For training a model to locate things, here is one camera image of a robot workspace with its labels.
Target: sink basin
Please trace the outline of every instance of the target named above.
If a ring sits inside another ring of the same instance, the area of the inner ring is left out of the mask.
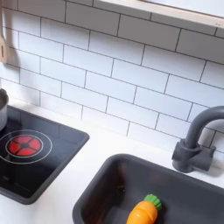
[[[223,224],[224,189],[130,155],[110,157],[73,208],[75,224],[125,224],[153,193],[162,202],[156,224]]]

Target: faucet spout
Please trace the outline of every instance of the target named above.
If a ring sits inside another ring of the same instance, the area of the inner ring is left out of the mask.
[[[195,149],[198,147],[198,141],[202,130],[210,122],[220,119],[224,119],[224,106],[209,108],[196,116],[185,138],[185,146],[188,149]]]
[[[172,165],[179,172],[192,172],[195,168],[208,171],[211,167],[215,148],[205,150],[198,141],[202,130],[212,121],[224,119],[224,106],[209,108],[192,121],[185,139],[177,143],[172,154]]]

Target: toy carrot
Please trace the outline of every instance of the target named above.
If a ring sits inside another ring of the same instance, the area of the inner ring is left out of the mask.
[[[162,207],[157,196],[150,194],[139,202],[129,214],[127,224],[153,224]]]

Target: stovetop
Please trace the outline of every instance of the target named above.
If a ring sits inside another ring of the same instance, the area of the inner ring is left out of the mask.
[[[0,131],[0,193],[33,203],[88,139],[82,131],[8,107]]]

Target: white subway tile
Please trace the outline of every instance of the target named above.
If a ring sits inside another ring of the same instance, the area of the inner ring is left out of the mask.
[[[107,76],[111,75],[113,65],[113,59],[109,57],[68,45],[65,46],[64,62],[68,65]]]
[[[136,87],[96,73],[87,72],[86,88],[126,102],[133,102]]]
[[[94,0],[69,0],[69,2],[77,3],[77,4],[85,4],[85,5],[93,5]]]
[[[120,15],[76,3],[66,4],[66,22],[97,32],[116,35]]]
[[[108,98],[107,113],[153,129],[155,128],[158,119],[158,113],[155,111],[140,108],[133,104],[118,101],[113,98]]]
[[[212,142],[212,146],[215,146],[217,151],[224,152],[223,145],[224,145],[224,134],[216,132]]]
[[[60,96],[61,82],[45,77],[38,73],[32,73],[24,69],[20,70],[20,83],[30,88]]]
[[[224,170],[224,153],[216,151],[213,154],[212,166]]]
[[[123,119],[85,107],[83,108],[82,121],[93,123],[121,135],[126,135],[129,127],[129,122]]]
[[[116,59],[112,77],[138,85],[139,87],[149,88],[163,93],[165,91],[168,74]]]
[[[40,35],[40,17],[20,11],[3,9],[3,26],[36,36]]]
[[[8,81],[14,81],[19,83],[19,68],[1,63],[0,77]]]
[[[179,31],[180,29],[176,27],[122,15],[118,36],[147,45],[175,50],[178,43]]]
[[[89,50],[140,65],[144,45],[91,31]]]
[[[174,151],[175,146],[179,141],[179,138],[175,136],[169,136],[154,129],[147,129],[134,123],[129,125],[128,137],[166,151]]]
[[[189,122],[184,122],[168,115],[159,115],[157,120],[157,130],[166,134],[186,138],[187,131],[190,128]],[[203,129],[199,144],[209,147],[214,137],[214,131],[210,129]]]
[[[159,22],[165,25],[174,25],[174,26],[181,27],[181,28],[195,31],[195,32],[203,32],[210,35],[214,35],[215,29],[216,29],[214,26],[210,26],[206,24],[198,24],[188,20],[179,19],[175,17],[167,17],[165,15],[160,15],[156,13],[153,13],[151,15],[150,20]]]
[[[86,71],[50,59],[41,58],[41,73],[56,80],[84,87]]]
[[[97,94],[93,91],[86,90],[62,82],[62,98],[71,102],[77,102],[92,109],[106,111],[108,97],[106,95]]]
[[[8,80],[1,81],[2,88],[7,91],[7,94],[17,98],[21,101],[29,102],[35,105],[39,105],[39,91],[21,86],[15,82],[11,82]]]
[[[224,88],[224,66],[208,61],[201,82],[217,88]]]
[[[18,0],[3,0],[3,7],[16,11],[18,9]]]
[[[43,18],[65,22],[66,2],[61,0],[19,0],[18,9]]]
[[[205,63],[202,59],[195,59],[148,45],[145,47],[143,56],[143,66],[145,67],[154,68],[194,81],[200,80]]]
[[[224,63],[224,39],[182,30],[177,52]]]
[[[182,101],[141,87],[136,90],[135,104],[184,120],[188,117],[192,106],[188,101]]]
[[[39,73],[39,56],[30,54],[28,52],[21,52],[19,50],[9,49],[9,64],[15,67],[21,67]]]
[[[202,111],[206,110],[207,107],[203,107],[203,106],[200,106],[198,104],[193,104],[192,105],[192,110],[191,110],[191,114],[189,116],[189,119],[188,121],[189,122],[192,122],[193,119],[198,115],[200,114]],[[207,127],[209,129],[212,129],[212,130],[218,130],[220,132],[223,132],[224,133],[224,120],[217,120],[217,121],[213,121],[213,122],[210,122]]]
[[[19,33],[19,49],[48,59],[62,61],[63,45],[51,40]]]
[[[3,35],[8,46],[18,49],[18,31],[3,28]]]
[[[173,95],[207,107],[215,107],[223,104],[224,90],[172,75],[168,80],[165,92],[168,95]]]
[[[218,29],[216,32],[216,36],[220,38],[224,38],[224,29]]]
[[[41,37],[88,49],[89,30],[42,18]]]
[[[40,93],[40,107],[50,109],[64,116],[81,119],[81,105],[50,94]]]
[[[137,10],[135,8],[125,7],[114,3],[107,3],[100,0],[94,0],[94,7],[100,8],[106,11],[115,11],[124,15],[129,15],[135,18],[150,19],[151,14],[148,11]]]

